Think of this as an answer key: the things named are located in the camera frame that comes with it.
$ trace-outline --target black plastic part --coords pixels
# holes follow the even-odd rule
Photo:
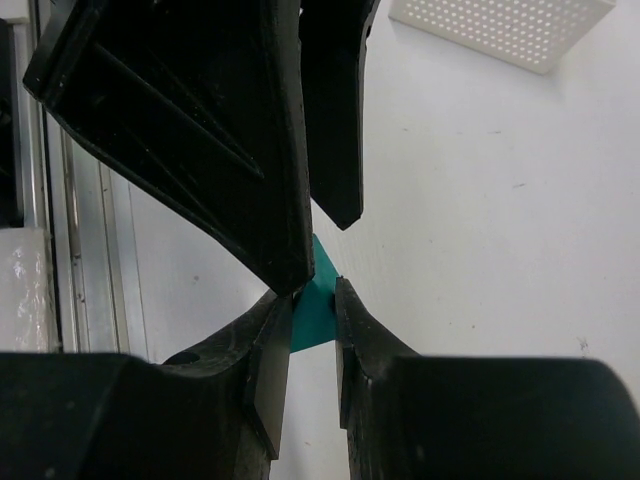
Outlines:
[[[302,86],[311,195],[346,229],[363,211],[366,41],[379,0],[303,0]]]
[[[164,366],[0,355],[0,478],[268,478],[291,321],[291,299],[270,292]]]
[[[59,0],[25,86],[274,291],[313,275],[299,0]]]
[[[351,477],[640,478],[640,420],[602,363],[422,357],[339,279]]]
[[[16,177],[11,28],[0,19],[0,228],[21,226]]]

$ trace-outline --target white tabletop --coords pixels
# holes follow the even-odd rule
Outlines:
[[[313,212],[338,270],[421,353],[602,359],[640,399],[640,3],[623,0],[547,76],[388,10],[369,39],[364,216],[341,232]],[[266,287],[132,198],[150,359],[163,361]],[[349,477],[337,405],[333,345],[293,355],[271,478]]]

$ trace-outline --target white plastic package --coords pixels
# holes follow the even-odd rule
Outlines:
[[[55,346],[46,233],[0,230],[0,350],[48,352]]]

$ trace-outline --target white container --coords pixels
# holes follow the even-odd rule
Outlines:
[[[394,0],[389,16],[536,73],[547,73],[615,0]]]

